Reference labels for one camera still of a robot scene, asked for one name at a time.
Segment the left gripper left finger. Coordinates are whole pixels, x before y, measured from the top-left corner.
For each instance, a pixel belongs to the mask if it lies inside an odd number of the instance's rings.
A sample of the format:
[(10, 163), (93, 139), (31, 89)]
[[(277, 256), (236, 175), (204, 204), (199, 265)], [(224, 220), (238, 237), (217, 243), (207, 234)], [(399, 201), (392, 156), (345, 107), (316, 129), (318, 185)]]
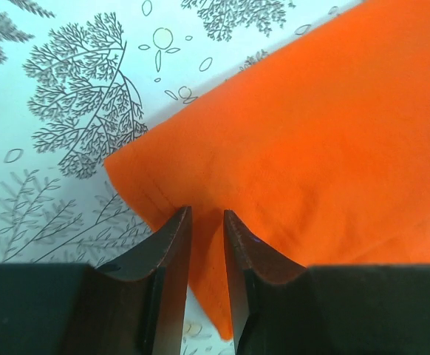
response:
[(99, 267), (0, 264), (0, 354), (178, 354), (192, 211)]

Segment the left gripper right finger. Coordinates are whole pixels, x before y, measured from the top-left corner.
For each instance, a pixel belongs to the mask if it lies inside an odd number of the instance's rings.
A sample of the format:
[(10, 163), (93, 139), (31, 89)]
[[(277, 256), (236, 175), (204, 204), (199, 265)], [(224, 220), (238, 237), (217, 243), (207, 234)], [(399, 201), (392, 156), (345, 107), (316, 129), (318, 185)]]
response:
[(430, 265), (304, 267), (223, 228), (237, 354), (430, 354)]

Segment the orange t shirt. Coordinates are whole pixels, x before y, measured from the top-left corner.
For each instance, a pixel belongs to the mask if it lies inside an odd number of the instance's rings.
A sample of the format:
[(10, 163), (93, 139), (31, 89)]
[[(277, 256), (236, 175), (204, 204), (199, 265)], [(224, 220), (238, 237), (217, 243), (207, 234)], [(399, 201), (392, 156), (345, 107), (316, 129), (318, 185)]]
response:
[(302, 265), (430, 263), (430, 1), (366, 1), (104, 162), (153, 230), (193, 213), (188, 284), (233, 329), (230, 209)]

